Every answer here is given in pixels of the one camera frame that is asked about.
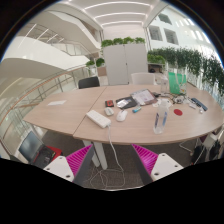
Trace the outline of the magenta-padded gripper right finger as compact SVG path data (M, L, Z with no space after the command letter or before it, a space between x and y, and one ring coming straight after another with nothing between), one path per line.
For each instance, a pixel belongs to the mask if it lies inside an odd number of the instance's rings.
M166 153L156 154L136 144L132 147L133 158L144 185L182 169L182 166Z

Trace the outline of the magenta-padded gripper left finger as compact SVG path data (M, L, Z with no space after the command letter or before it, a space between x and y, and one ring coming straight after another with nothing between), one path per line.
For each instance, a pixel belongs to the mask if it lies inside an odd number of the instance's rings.
M93 155L93 145L90 144L67 157L58 156L44 170L81 186Z

